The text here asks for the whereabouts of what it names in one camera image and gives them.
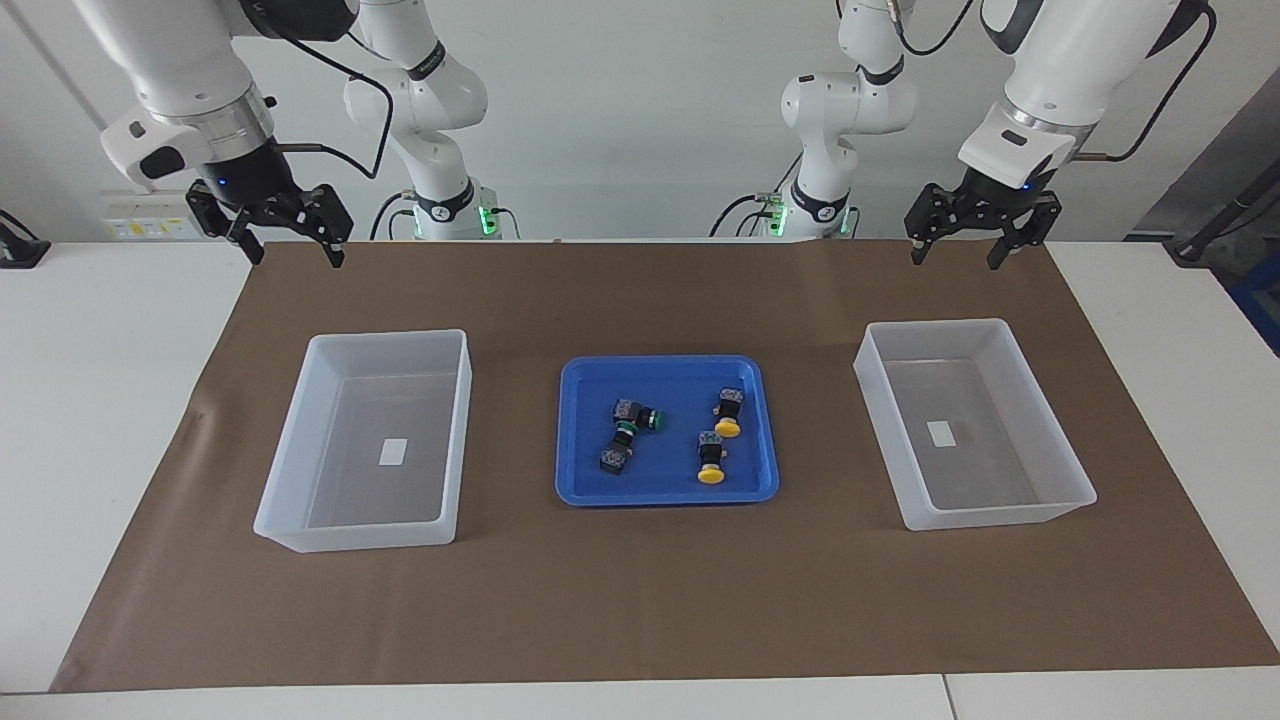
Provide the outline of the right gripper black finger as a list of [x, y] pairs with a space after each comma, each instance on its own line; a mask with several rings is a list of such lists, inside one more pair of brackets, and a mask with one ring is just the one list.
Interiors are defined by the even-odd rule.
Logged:
[[189, 214], [205, 236], [225, 240], [236, 246], [253, 266], [262, 261], [265, 250], [250, 227], [251, 217], [246, 210], [228, 215], [227, 209], [216, 200], [204, 179], [196, 179], [191, 183], [186, 191], [186, 202]]
[[346, 243], [353, 227], [346, 205], [330, 184], [300, 195], [298, 233], [319, 243], [334, 269], [346, 261]]

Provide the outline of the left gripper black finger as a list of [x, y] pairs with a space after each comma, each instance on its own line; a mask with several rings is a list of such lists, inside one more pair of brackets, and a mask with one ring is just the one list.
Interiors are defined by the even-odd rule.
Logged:
[[1061, 210], [1061, 202], [1055, 192], [1041, 192], [1020, 225], [1015, 220], [1006, 220], [1002, 224], [1002, 234], [987, 255], [987, 266], [998, 270], [1010, 255], [1024, 247], [1041, 246]]
[[966, 229], [964, 224], [960, 183], [948, 190], [937, 183], [925, 184], [904, 217], [904, 228], [911, 241], [911, 263], [922, 265], [936, 241]]

